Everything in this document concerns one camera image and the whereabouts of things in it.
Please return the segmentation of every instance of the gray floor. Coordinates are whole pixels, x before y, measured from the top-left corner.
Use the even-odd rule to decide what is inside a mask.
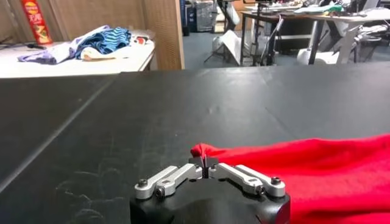
[[[220,35],[213,33],[191,33],[189,37],[183,37],[185,68],[228,68],[237,66],[234,62],[227,63],[223,61],[222,57],[211,57],[209,61],[204,63],[204,60],[211,55],[213,38]],[[294,55],[278,55],[275,60],[281,66],[297,65]],[[390,47],[377,47],[370,61],[390,61]]]

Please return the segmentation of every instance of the desk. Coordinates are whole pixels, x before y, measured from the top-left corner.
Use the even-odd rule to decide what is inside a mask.
[[[384,62],[36,79],[61,79],[62,89],[72,89],[77,80],[110,78],[101,80],[108,84],[100,95],[0,193],[0,223],[128,224],[137,180],[185,164],[198,142],[234,147],[390,132],[389,70]],[[9,89],[9,101],[29,80],[14,80],[19,88]],[[35,103],[44,105],[47,97]],[[59,111],[26,119],[44,122]],[[3,122],[8,118],[0,116]]]
[[[307,15],[308,18],[318,20],[317,27],[314,33],[313,47],[311,48],[309,65],[314,64],[316,59],[316,53],[318,49],[318,44],[321,38],[322,28],[324,27],[324,21],[334,21],[334,22],[344,22],[348,24],[346,29],[346,35],[341,40],[341,49],[339,57],[337,59],[337,64],[345,64],[348,62],[349,55],[352,50],[352,44],[354,42],[354,37],[357,34],[357,27],[363,25],[366,22],[371,21],[380,21],[390,19],[390,15],[384,15],[383,13],[379,15],[368,15],[366,17],[360,16],[320,16],[320,15]]]
[[[144,46],[132,46],[128,58],[104,61],[67,60],[57,65],[41,65],[34,62],[19,62],[17,59],[20,55],[41,50],[28,49],[25,46],[12,47],[0,50],[0,78],[102,75],[143,71],[154,56],[154,48],[154,42],[150,41]]]
[[[240,65],[242,66],[243,62],[244,62],[244,55],[243,55],[244,47],[245,47],[245,32],[244,32],[244,30],[246,30],[246,19],[250,18],[250,19],[255,19],[257,21],[264,21],[266,23],[271,23],[272,24],[271,30],[273,30],[279,21],[279,15],[262,15],[262,14],[260,14],[260,16],[257,16],[257,14],[253,13],[253,12],[241,12],[241,13],[243,14],[243,26],[242,26],[242,34],[241,34],[241,55],[240,55]],[[305,16],[293,15],[293,14],[291,14],[291,15],[282,14],[282,18],[285,20],[287,20],[287,19],[288,20],[307,19]],[[275,44],[275,37],[272,37],[268,41],[268,45],[270,47],[268,47],[268,51],[266,53],[266,65],[273,64],[274,44]],[[256,37],[255,37],[255,48],[258,49],[258,34],[257,33],[256,33]],[[258,57],[259,57],[259,55],[254,55],[253,61],[257,60]]]

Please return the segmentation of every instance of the bolt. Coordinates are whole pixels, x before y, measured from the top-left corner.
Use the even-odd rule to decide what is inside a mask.
[[[164,188],[160,187],[160,188],[157,188],[156,192],[155,192],[155,195],[157,198],[164,198],[165,197],[165,190]]]
[[[147,186],[147,179],[140,179],[138,182],[138,187],[146,187]]]
[[[256,193],[257,194],[263,194],[264,191],[265,191],[265,188],[263,186],[257,186],[256,189],[255,189]]]
[[[280,180],[280,178],[279,177],[272,177],[271,178],[271,184],[272,185],[278,185],[278,184],[280,184],[282,181]]]

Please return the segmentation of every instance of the black table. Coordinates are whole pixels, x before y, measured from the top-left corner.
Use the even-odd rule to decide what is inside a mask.
[[[389,132],[389,70],[367,63],[80,78],[103,82],[100,94],[84,107],[58,106],[80,113],[1,192],[0,223],[129,223],[137,179],[184,164],[198,142],[234,147]],[[70,80],[64,87],[76,85]],[[29,80],[14,82],[17,93]]]

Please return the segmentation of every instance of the red cloth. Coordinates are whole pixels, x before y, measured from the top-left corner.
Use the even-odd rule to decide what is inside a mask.
[[[280,177],[291,223],[390,223],[390,135],[235,149],[199,144],[191,153]]]

